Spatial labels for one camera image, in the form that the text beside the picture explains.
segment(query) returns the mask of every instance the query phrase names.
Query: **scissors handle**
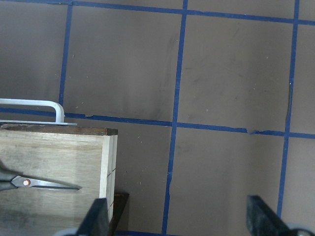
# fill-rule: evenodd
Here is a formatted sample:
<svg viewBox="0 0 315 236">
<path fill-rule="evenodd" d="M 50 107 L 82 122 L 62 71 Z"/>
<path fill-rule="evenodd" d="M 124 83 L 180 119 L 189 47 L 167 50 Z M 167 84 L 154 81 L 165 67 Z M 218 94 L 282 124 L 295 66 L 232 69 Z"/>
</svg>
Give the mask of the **scissors handle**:
<svg viewBox="0 0 315 236">
<path fill-rule="evenodd" d="M 0 181 L 0 191 L 9 190 L 9 189 L 16 189 L 16 188 L 17 187 L 15 187 L 11 182 Z"/>
<path fill-rule="evenodd" d="M 0 167 L 0 181 L 11 181 L 17 176 L 16 172 L 5 170 Z"/>
</svg>

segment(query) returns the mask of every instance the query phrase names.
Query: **scissors blade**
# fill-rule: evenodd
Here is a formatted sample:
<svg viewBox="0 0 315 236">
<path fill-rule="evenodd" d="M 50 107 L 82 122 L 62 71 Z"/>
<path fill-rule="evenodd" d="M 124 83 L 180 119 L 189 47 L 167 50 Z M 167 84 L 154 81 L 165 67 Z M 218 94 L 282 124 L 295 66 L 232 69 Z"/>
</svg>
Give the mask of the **scissors blade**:
<svg viewBox="0 0 315 236">
<path fill-rule="evenodd" d="M 45 181 L 36 178 L 28 178 L 24 176 L 16 176 L 11 183 L 16 187 L 30 187 L 30 188 L 41 188 L 48 190 L 61 190 L 61 191 L 77 191 L 80 188 L 75 186 L 70 186 L 66 184 Z"/>
</svg>

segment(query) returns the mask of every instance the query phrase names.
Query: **blue grid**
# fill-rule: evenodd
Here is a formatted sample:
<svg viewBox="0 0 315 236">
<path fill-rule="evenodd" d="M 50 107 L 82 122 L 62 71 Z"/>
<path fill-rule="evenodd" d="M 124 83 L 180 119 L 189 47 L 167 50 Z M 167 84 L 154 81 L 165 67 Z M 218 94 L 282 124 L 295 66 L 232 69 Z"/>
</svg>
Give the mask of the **blue grid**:
<svg viewBox="0 0 315 236">
<path fill-rule="evenodd" d="M 65 75 L 66 75 L 66 67 L 67 67 L 67 58 L 68 58 L 70 28 L 71 28 L 71 18 L 72 18 L 73 6 L 99 7 L 99 8 L 108 8 L 108 9 L 146 11 L 146 12 L 181 14 L 182 15 L 180 40 L 179 40 L 180 42 L 179 42 L 179 51 L 178 51 L 178 62 L 177 62 L 177 72 L 176 72 L 175 94 L 174 94 L 173 119 L 171 122 L 170 121 L 160 121 L 160 120 L 134 119 L 134 118 L 118 118 L 118 117 L 108 117 L 108 116 L 98 116 L 98 115 L 93 115 L 93 116 L 87 117 L 85 114 L 65 113 L 66 118 L 103 120 L 103 121 L 112 121 L 112 122 L 124 122 L 124 123 L 136 123 L 136 124 L 160 125 L 160 126 L 172 127 L 171 144 L 170 144 L 170 152 L 169 152 L 169 163 L 168 163 L 168 173 L 167 173 L 167 183 L 166 183 L 166 191 L 165 191 L 163 223 L 162 223 L 161 234 L 134 232 L 134 231 L 120 231 L 120 232 L 117 232 L 117 235 L 122 235 L 122 236 L 125 236 L 125 235 L 128 235 L 128 236 L 171 236 L 171 235 L 167 234 L 167 222 L 168 222 L 168 212 L 169 212 L 169 203 L 170 203 L 169 187 L 170 187 L 170 183 L 172 180 L 172 174 L 173 174 L 173 162 L 174 162 L 174 152 L 175 152 L 175 143 L 176 143 L 176 130 L 178 127 L 191 128 L 191 129 L 203 129 L 203 130 L 217 130 L 217 131 L 225 131 L 225 132 L 248 133 L 251 135 L 271 135 L 271 136 L 283 137 L 283 139 L 284 139 L 283 159 L 282 159 L 281 180 L 280 180 L 280 186 L 279 186 L 279 197 L 278 197 L 278 207 L 277 207 L 277 214 L 279 216 L 281 216 L 283 196 L 284 196 L 285 171 L 286 171 L 286 161 L 287 161 L 287 154 L 288 154 L 289 138 L 294 137 L 294 138 L 315 139 L 315 134 L 290 132 L 298 25 L 315 26 L 315 21 L 299 20 L 299 0 L 295 0 L 294 18 L 293 19 L 254 16 L 254 15 L 242 15 L 242 14 L 232 14 L 232 13 L 221 13 L 221 12 L 211 12 L 211 11 L 202 12 L 202 11 L 198 11 L 198 10 L 189 10 L 188 9 L 188 0 L 183 0 L 183 8 L 182 9 L 146 7 L 146 6 L 110 4 L 110 3 L 97 3 L 97 2 L 84 2 L 84 1 L 70 1 L 70 0 L 1 0 L 1 1 L 42 3 L 42 4 L 66 4 L 66 5 L 68 5 L 65 38 L 64 38 L 64 47 L 63 47 L 63 62 L 62 62 L 61 82 L 60 82 L 60 94 L 59 94 L 59 103 L 61 105 L 63 104 L 63 93 L 64 93 L 64 86 L 65 86 Z M 233 127 L 227 127 L 227 126 L 177 122 L 179 96 L 180 96 L 180 82 L 181 82 L 181 72 L 182 72 L 182 62 L 183 62 L 183 51 L 184 51 L 184 39 L 185 39 L 185 30 L 186 30 L 186 18 L 188 15 L 223 17 L 223 18 L 232 18 L 232 19 L 243 19 L 243 20 L 267 21 L 267 22 L 279 22 L 279 23 L 293 24 L 290 76 L 289 76 L 289 88 L 290 88 L 289 89 L 289 103 L 288 103 L 288 110 L 287 110 L 287 117 L 286 117 L 286 121 L 285 121 L 285 131 L 284 132 L 275 131 L 275 130 L 265 130 L 265 131 L 253 131 L 250 133 L 245 128 L 233 128 Z M 52 112 L 43 112 L 43 111 L 34 111 L 34 110 L 25 110 L 25 109 L 12 109 L 12 108 L 0 108 L 0 112 L 2 112 L 2 113 L 29 114 L 29 115 L 38 115 L 38 116 L 47 116 L 47 117 L 54 117 L 55 116 L 55 114 Z"/>
</svg>

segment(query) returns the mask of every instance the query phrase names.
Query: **wooden box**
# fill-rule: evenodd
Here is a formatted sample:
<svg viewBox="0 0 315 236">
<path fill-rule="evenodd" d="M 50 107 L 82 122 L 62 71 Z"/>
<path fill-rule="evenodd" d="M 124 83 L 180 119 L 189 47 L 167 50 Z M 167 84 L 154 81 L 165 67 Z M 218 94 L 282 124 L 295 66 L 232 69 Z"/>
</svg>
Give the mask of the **wooden box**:
<svg viewBox="0 0 315 236">
<path fill-rule="evenodd" d="M 0 192 L 0 234 L 52 236 L 79 227 L 96 198 L 113 214 L 115 129 L 0 124 L 0 165 L 26 176 L 78 185 L 75 192 L 20 187 Z"/>
</svg>

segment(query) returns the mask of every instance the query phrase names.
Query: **white handle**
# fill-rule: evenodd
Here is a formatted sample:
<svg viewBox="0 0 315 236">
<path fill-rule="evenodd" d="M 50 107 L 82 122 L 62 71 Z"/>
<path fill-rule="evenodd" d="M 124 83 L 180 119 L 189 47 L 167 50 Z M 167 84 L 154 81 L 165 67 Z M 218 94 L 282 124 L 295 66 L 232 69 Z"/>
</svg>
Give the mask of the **white handle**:
<svg viewBox="0 0 315 236">
<path fill-rule="evenodd" d="M 24 100 L 24 99 L 0 98 L 0 104 L 52 107 L 56 111 L 56 123 L 63 123 L 63 121 L 64 121 L 63 107 L 57 102 L 42 101 L 42 100 Z"/>
</svg>

